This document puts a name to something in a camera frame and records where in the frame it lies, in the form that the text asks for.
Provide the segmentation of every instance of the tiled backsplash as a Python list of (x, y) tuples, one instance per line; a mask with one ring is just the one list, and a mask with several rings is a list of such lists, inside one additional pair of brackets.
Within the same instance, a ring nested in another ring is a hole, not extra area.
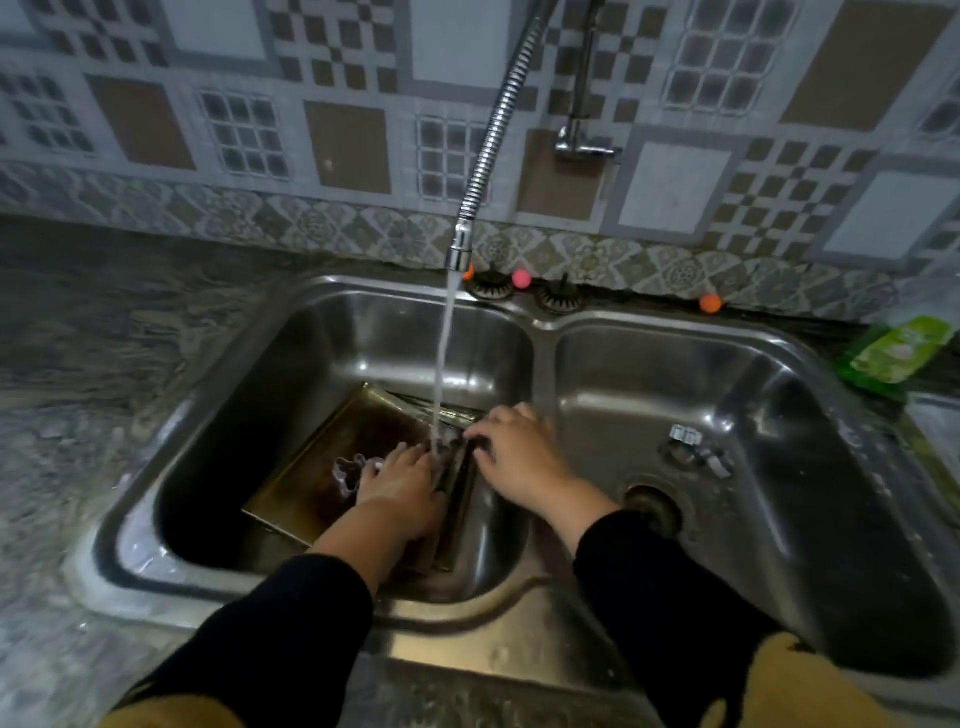
[[(437, 266), (529, 0), (0, 0), (8, 211)], [(478, 261), (859, 318), (960, 256), (960, 0), (561, 0)]]

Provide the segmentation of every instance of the checkered tile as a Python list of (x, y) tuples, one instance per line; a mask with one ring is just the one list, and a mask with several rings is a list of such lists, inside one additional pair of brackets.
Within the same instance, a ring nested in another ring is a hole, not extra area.
[(704, 244), (799, 259), (876, 154), (759, 137), (737, 168)]
[[(424, 200), (463, 200), (469, 172), (483, 147), (486, 132), (481, 124), (439, 116), (417, 118), (417, 182)], [(489, 200), (487, 187), (483, 204)]]
[[(621, 0), (608, 2), (601, 10), (590, 79), (590, 118), (622, 124), (636, 121), (668, 5), (666, 0)], [(527, 98), (517, 106), (520, 110), (569, 114), (587, 9), (586, 0), (566, 0), (554, 12), (524, 89)], [(538, 99), (538, 88), (546, 91), (545, 99)]]
[(37, 147), (94, 157), (96, 150), (71, 110), (60, 86), (43, 73), (0, 70), (0, 94), (6, 98)]
[(198, 101), (230, 174), (290, 179), (276, 110), (269, 98), (205, 88)]
[(800, 0), (696, 0), (663, 86), (671, 109), (743, 116), (786, 40)]
[(287, 81), (396, 93), (393, 0), (269, 0)]
[(145, 0), (35, 0), (40, 24), (68, 56), (166, 66)]
[(960, 141), (960, 71), (921, 118), (917, 134), (928, 139)]

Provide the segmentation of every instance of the pink knob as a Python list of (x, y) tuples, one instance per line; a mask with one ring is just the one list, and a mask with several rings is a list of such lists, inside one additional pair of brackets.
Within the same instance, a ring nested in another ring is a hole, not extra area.
[(522, 291), (524, 288), (529, 288), (530, 284), (534, 282), (533, 276), (527, 273), (522, 268), (518, 271), (514, 271), (514, 286), (518, 291)]

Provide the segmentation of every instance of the faucet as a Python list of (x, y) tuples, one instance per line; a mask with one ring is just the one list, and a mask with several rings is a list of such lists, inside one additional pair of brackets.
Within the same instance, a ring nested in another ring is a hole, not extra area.
[(540, 44), (546, 25), (556, 7), (557, 0), (537, 1), (526, 28), (523, 29), (523, 35), (516, 46), (510, 65), (507, 66), (503, 86), (500, 87), (500, 93), (493, 105), (490, 124), (487, 125), (487, 135), (473, 165), (473, 171), (470, 173), (464, 200), (460, 203), (460, 212), (457, 213), (457, 222), (453, 228), (453, 241), (446, 251), (444, 267), (448, 271), (464, 273), (470, 267), (470, 259), (473, 258), (473, 223), (477, 217), (477, 210), (483, 202), (484, 193), (487, 191), (487, 185), (493, 173), (493, 165), (496, 163), (496, 156), (500, 152), (503, 137), (514, 116), (516, 99), (527, 80), (527, 72), (530, 70), (534, 51)]
[[(483, 202), (487, 185), (496, 164), (496, 156), (503, 144), (503, 137), (514, 116), (516, 99), (527, 80), (530, 62), (534, 51), (540, 44), (540, 39), (546, 31), (550, 16), (557, 8), (558, 0), (537, 0), (537, 4), (530, 14), (523, 35), (516, 46), (514, 56), (507, 67), (507, 73), (493, 105), (490, 123), (487, 125), (487, 134), (484, 136), (483, 146), (477, 155), (473, 171), (467, 182), (467, 191), (464, 200), (460, 203), (457, 213), (457, 222), (453, 227), (453, 240), (446, 251), (444, 267), (448, 271), (466, 272), (473, 258), (473, 223), (476, 221), (477, 211)], [(570, 118), (557, 137), (557, 154), (574, 159), (610, 159), (620, 154), (619, 149), (609, 147), (595, 139), (587, 137), (589, 77), (593, 62), (593, 45), (597, 35), (597, 16), (606, 4), (606, 0), (590, 0), (587, 13), (587, 22), (584, 27), (584, 45), (581, 51), (580, 62), (577, 66), (577, 78), (573, 91), (573, 107)]]
[(597, 17), (607, 0), (590, 0), (584, 24), (584, 44), (577, 63), (577, 76), (573, 86), (573, 104), (566, 126), (557, 135), (554, 147), (557, 154), (568, 159), (613, 159), (621, 150), (597, 139), (587, 137), (589, 119), (590, 72), (593, 68), (593, 45), (597, 38)]

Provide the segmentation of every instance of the left hand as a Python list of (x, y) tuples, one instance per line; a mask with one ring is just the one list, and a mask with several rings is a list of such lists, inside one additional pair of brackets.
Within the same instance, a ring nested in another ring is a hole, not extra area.
[(444, 519), (446, 496), (433, 490), (432, 466), (433, 455), (422, 445), (400, 443), (379, 473), (373, 463), (364, 468), (357, 507), (388, 509), (404, 543), (434, 532)]

